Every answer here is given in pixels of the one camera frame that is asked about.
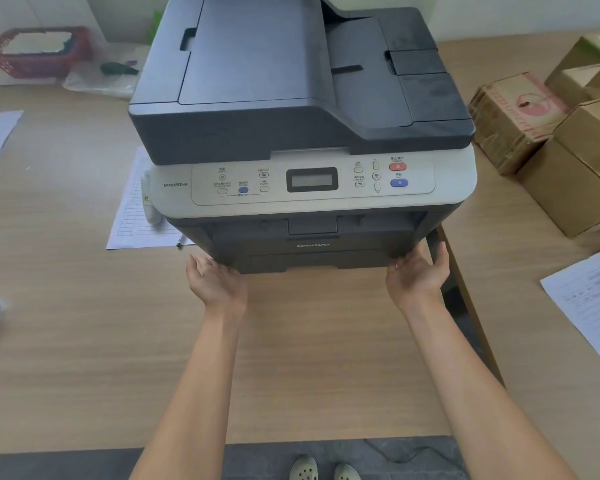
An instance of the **printer control panel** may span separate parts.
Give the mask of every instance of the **printer control panel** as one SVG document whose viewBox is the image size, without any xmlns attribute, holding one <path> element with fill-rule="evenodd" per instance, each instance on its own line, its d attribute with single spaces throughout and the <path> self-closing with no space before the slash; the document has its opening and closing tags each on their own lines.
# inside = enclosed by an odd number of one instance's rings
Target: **printer control panel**
<svg viewBox="0 0 600 480">
<path fill-rule="evenodd" d="M 430 152 L 297 150 L 272 153 L 270 160 L 191 167 L 197 205 L 428 194 L 436 187 Z"/>
</svg>

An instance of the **red stop button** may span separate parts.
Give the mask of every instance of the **red stop button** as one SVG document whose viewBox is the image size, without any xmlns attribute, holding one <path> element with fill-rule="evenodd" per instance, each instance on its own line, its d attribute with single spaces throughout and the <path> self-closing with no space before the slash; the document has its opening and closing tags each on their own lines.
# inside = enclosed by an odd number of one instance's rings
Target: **red stop button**
<svg viewBox="0 0 600 480">
<path fill-rule="evenodd" d="M 389 170 L 391 171 L 402 171 L 406 169 L 407 163 L 405 162 L 391 163 L 391 165 L 389 165 Z"/>
</svg>

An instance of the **shoe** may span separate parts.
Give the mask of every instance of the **shoe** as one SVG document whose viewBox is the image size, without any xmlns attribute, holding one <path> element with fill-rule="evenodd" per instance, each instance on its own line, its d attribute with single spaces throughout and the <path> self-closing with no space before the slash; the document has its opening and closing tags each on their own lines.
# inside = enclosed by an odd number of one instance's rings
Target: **shoe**
<svg viewBox="0 0 600 480">
<path fill-rule="evenodd" d="M 310 456 L 301 456 L 291 467 L 289 480 L 318 480 L 318 464 Z"/>
<path fill-rule="evenodd" d="M 333 480 L 360 480 L 360 475 L 348 463 L 341 463 L 336 467 Z"/>
</svg>

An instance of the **cable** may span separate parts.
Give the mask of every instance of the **cable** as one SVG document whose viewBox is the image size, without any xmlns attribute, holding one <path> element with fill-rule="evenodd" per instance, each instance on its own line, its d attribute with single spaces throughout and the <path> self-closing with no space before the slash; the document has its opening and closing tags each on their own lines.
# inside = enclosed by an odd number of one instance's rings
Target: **cable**
<svg viewBox="0 0 600 480">
<path fill-rule="evenodd" d="M 384 451 L 380 450 L 380 448 L 378 448 L 375 444 L 373 444 L 371 442 L 371 440 L 363 439 L 363 441 L 367 444 L 367 446 L 369 448 L 371 448 L 373 451 L 378 453 L 378 455 L 383 457 L 385 459 L 385 461 L 387 461 L 389 463 L 393 463 L 394 465 L 407 465 L 410 462 L 412 462 L 413 460 L 415 460 L 417 457 L 419 457 L 421 455 L 421 453 L 424 453 L 425 451 L 431 451 L 431 452 L 435 453 L 436 455 L 438 455 L 443 460 L 445 460 L 449 465 L 453 466 L 456 470 L 460 471 L 465 477 L 469 478 L 469 474 L 465 470 L 464 465 L 462 463 L 457 462 L 453 458 L 449 458 L 447 455 L 442 453 L 437 448 L 433 448 L 433 446 L 418 446 L 411 450 L 411 452 L 409 453 L 407 458 L 402 459 L 402 460 L 394 460 L 392 458 L 389 458 L 389 455 L 387 455 Z"/>
</svg>

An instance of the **automatic document feeder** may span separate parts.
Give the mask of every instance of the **automatic document feeder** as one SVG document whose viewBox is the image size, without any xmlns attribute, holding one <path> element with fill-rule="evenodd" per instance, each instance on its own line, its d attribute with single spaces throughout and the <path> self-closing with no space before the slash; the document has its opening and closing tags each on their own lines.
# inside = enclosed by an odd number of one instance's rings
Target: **automatic document feeder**
<svg viewBox="0 0 600 480">
<path fill-rule="evenodd" d="M 170 0 L 129 114 L 148 215 L 242 273 L 384 266 L 476 185 L 472 120 L 415 8 Z"/>
</svg>

